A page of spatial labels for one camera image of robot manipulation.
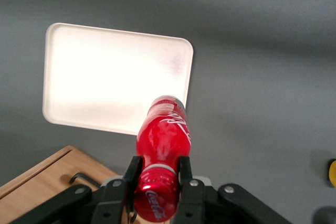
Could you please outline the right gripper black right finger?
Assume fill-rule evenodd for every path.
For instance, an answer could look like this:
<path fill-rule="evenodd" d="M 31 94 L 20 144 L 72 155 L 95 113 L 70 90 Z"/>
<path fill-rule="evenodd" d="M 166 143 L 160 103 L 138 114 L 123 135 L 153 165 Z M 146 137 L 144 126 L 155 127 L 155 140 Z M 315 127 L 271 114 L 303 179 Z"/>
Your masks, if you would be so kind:
<path fill-rule="evenodd" d="M 193 178 L 189 157 L 181 156 L 179 165 L 181 197 L 178 204 L 178 223 L 205 223 L 205 185 L 199 179 Z"/>

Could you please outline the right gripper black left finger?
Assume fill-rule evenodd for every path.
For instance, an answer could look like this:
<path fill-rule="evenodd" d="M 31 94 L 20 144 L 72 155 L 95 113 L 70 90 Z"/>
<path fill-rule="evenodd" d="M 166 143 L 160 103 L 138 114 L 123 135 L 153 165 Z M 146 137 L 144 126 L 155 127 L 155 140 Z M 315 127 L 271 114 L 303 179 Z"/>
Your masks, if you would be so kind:
<path fill-rule="evenodd" d="M 134 191 L 142 169 L 142 157 L 134 156 L 121 177 L 102 187 L 102 195 L 93 212 L 92 223 L 134 223 Z"/>

